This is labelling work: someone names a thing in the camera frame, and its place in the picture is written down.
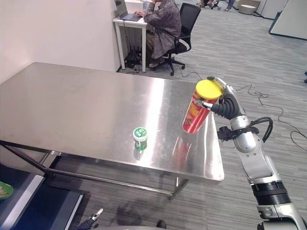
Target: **green cup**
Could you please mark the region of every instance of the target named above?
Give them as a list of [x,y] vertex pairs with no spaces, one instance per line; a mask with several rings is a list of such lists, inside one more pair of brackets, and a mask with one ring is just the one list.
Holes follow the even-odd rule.
[[0,200],[8,198],[13,193],[13,187],[0,181]]
[[137,127],[134,129],[133,139],[135,140],[135,149],[144,150],[147,148],[147,131],[145,128]]

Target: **red can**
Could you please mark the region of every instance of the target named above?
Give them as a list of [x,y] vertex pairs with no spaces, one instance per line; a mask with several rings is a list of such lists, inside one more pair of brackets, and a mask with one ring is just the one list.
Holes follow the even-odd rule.
[[201,128],[210,110],[198,106],[196,101],[201,99],[214,104],[222,95],[220,86],[211,80],[201,80],[197,83],[193,93],[182,128],[187,133],[196,133]]

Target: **white wall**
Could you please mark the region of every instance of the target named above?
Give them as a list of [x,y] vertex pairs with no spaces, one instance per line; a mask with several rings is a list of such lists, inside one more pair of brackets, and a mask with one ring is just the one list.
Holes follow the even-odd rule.
[[114,0],[0,0],[0,84],[32,62],[115,71]]
[[307,0],[289,0],[271,33],[307,39],[306,10]]
[[274,19],[277,12],[282,11],[287,0],[261,0],[257,13],[265,18]]

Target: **person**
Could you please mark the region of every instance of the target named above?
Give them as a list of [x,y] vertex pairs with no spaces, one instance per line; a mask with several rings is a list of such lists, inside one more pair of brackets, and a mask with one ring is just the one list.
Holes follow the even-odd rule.
[[208,2],[209,2],[209,0],[200,0],[200,2],[197,5],[198,5],[198,7],[209,8]]
[[[161,4],[155,11],[157,2]],[[154,68],[164,62],[162,56],[168,50],[175,48],[174,39],[181,33],[180,11],[174,0],[152,0],[146,13],[135,13],[152,26],[146,33],[146,62]]]
[[236,0],[228,0],[228,6],[226,7],[225,11],[230,11],[232,6],[234,5]]

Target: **laptop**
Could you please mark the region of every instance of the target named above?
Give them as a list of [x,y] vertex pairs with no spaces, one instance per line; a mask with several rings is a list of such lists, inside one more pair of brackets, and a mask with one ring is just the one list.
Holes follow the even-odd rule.
[[125,0],[115,0],[115,5],[121,20],[137,22],[142,17],[134,13],[128,13]]

